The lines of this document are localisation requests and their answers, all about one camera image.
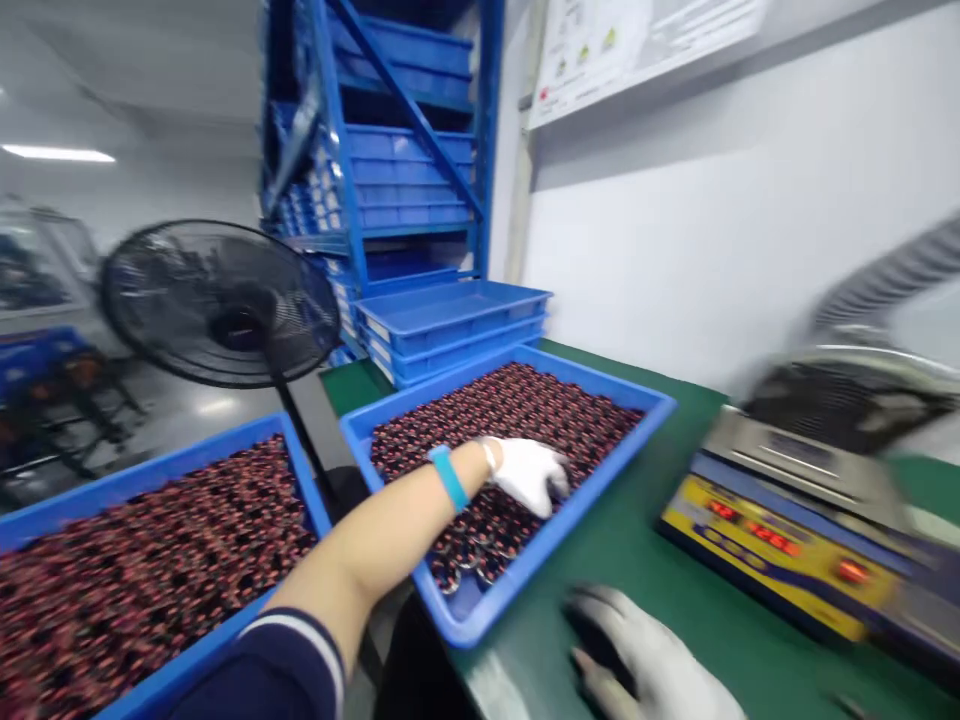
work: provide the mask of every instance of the dark sleeve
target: dark sleeve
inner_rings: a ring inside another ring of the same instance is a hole
[[[170,717],[334,720],[343,689],[343,662],[326,628],[298,610],[278,608],[247,626]]]

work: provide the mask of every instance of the gloved hand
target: gloved hand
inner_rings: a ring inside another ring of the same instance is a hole
[[[566,610],[612,643],[635,687],[626,689],[586,652],[575,649],[584,690],[609,720],[744,720],[740,705],[669,628],[619,590],[575,588]]]
[[[552,512],[548,491],[551,483],[562,496],[570,494],[561,465],[566,458],[549,445],[535,440],[495,437],[481,438],[480,442],[488,451],[490,481],[539,517],[548,518]],[[499,463],[495,460],[497,454],[502,455]]]

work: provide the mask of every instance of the bracelet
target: bracelet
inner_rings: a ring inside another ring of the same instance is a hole
[[[470,498],[463,490],[460,479],[457,477],[456,470],[453,469],[453,463],[450,462],[450,448],[446,445],[437,445],[433,450],[427,453],[427,457],[433,463],[440,476],[440,482],[447,489],[447,494],[453,501],[453,509],[459,515],[464,508],[470,504]]]

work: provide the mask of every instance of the black fan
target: black fan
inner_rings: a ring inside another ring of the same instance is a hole
[[[335,503],[287,386],[339,344],[340,313],[319,269],[257,230],[178,220],[139,230],[113,251],[100,299],[116,333],[148,362],[206,385],[276,387],[324,500]]]

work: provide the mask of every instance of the red led display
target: red led display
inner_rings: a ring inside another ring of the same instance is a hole
[[[745,526],[747,532],[749,532],[751,535],[763,540],[765,543],[767,543],[767,545],[775,547],[780,552],[785,552],[791,557],[797,557],[800,554],[800,546],[797,543],[793,542],[792,540],[788,540],[783,535],[775,533],[770,528],[750,521],[748,521]]]
[[[729,505],[724,505],[722,502],[717,502],[716,500],[707,500],[707,510],[730,522],[736,522],[740,518],[740,513]]]

